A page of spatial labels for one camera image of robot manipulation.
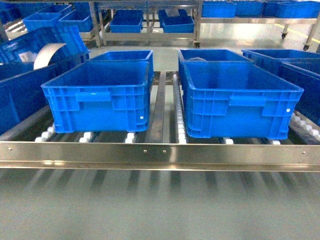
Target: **concrete floor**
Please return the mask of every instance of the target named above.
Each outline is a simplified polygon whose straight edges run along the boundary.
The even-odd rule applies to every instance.
[[[203,48],[239,53],[305,41],[293,33],[281,40],[275,25],[205,25],[202,36]],[[185,47],[115,45],[90,55],[152,49],[156,71],[176,71]],[[318,173],[0,169],[0,239],[315,240],[319,197]]]

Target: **stainless steel rail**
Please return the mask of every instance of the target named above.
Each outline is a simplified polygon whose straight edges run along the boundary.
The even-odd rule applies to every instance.
[[[170,121],[175,143],[170,144],[162,143],[168,81],[173,82],[175,105]],[[0,136],[0,168],[320,172],[319,141],[310,133],[320,128],[298,112],[295,119],[310,127],[306,130],[292,120],[289,139],[281,144],[256,138],[190,138],[178,74],[156,72],[154,82],[158,82],[157,97],[147,132],[95,132],[87,143],[79,142],[83,132],[75,132],[34,142],[53,123],[46,107]]]

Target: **blue plastic crate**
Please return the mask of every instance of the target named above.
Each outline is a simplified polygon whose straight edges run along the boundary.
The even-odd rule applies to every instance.
[[[235,15],[237,17],[257,17],[261,15],[264,3],[262,1],[236,1]]]
[[[52,43],[66,43],[53,55],[53,63],[88,51],[76,26],[42,27],[0,44],[0,63],[33,62],[39,51]]]
[[[195,21],[191,16],[173,16],[163,19],[164,33],[193,33]]]
[[[87,11],[73,11],[59,20],[62,26],[77,26],[80,32],[90,32],[94,28],[91,15]]]
[[[90,12],[89,2],[74,2],[74,9],[77,11],[88,11]],[[96,12],[99,11],[99,4],[97,2],[94,3],[94,10]]]
[[[53,3],[17,3],[16,8],[19,10],[22,18],[26,18],[40,10],[52,5]]]
[[[24,18],[22,21],[26,29],[31,32],[43,27],[58,27],[61,17],[60,13],[35,13]]]
[[[303,89],[246,62],[184,62],[187,133],[194,138],[288,137]]]
[[[56,13],[56,14],[62,14],[63,16],[67,15],[68,13],[71,13],[72,5],[67,4],[61,4],[61,5],[50,5],[42,10],[40,10],[38,13]]]
[[[320,59],[282,63],[279,77],[304,89],[295,109],[320,126]]]
[[[0,2],[0,11],[14,9],[15,7],[16,5],[14,3]]]
[[[99,61],[144,61],[149,63],[148,83],[151,87],[154,79],[154,51],[133,50],[133,51],[107,51],[106,53],[92,58],[91,62]]]
[[[2,24],[6,24],[9,22],[7,10],[0,11],[0,21]]]
[[[57,133],[149,126],[148,63],[86,62],[42,85]]]
[[[320,59],[320,53],[292,49],[243,49],[242,52],[245,57],[255,61],[257,66],[276,75],[281,62]]]
[[[12,22],[14,20],[21,18],[21,14],[17,8],[8,9],[7,14],[8,14],[8,21],[9,22]]]
[[[185,9],[178,9],[178,12],[180,16],[182,17],[187,17],[188,13]],[[160,23],[160,28],[164,27],[164,18],[168,17],[166,10],[159,10],[158,11],[158,18],[159,18],[159,23]]]
[[[114,18],[144,18],[144,12],[142,10],[117,10],[114,14]]]
[[[12,70],[19,63],[6,63],[0,65]],[[8,78],[2,76],[0,81],[0,135],[30,117],[46,105],[46,99],[41,89],[41,84],[54,78],[55,67],[45,67],[38,70],[25,72],[22,67],[21,74]]]
[[[110,29],[112,33],[140,33],[142,19],[116,17],[110,23]]]
[[[203,18],[234,18],[237,4],[228,1],[204,1],[202,5]]]
[[[251,62],[252,60],[227,49],[180,49],[178,50],[178,67],[183,91],[187,91],[182,62],[214,61],[214,62]]]
[[[87,60],[89,60],[89,51],[66,57],[57,62],[50,62],[50,64],[55,65],[55,73],[57,76],[59,76],[75,68],[76,66],[85,63]]]
[[[317,18],[320,2],[316,1],[267,1],[263,15],[276,18]]]
[[[0,64],[0,81],[24,74],[34,69],[33,62],[10,62]]]

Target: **shelf leg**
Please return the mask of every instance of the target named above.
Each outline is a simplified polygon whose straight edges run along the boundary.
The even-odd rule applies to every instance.
[[[96,16],[96,10],[95,10],[95,2],[90,1],[89,7],[90,7],[90,14],[91,14],[92,21],[93,21],[93,31],[94,31],[96,46],[98,48],[100,48],[101,47],[101,39],[100,39],[99,25],[98,25],[97,16]]]
[[[316,23],[312,26],[309,36],[306,40],[306,42],[304,43],[304,47],[303,50],[307,51],[311,45],[312,42],[312,38],[314,37],[315,33],[316,33],[316,29],[318,28],[318,26],[320,25],[320,14],[318,15],[318,18],[316,19]]]

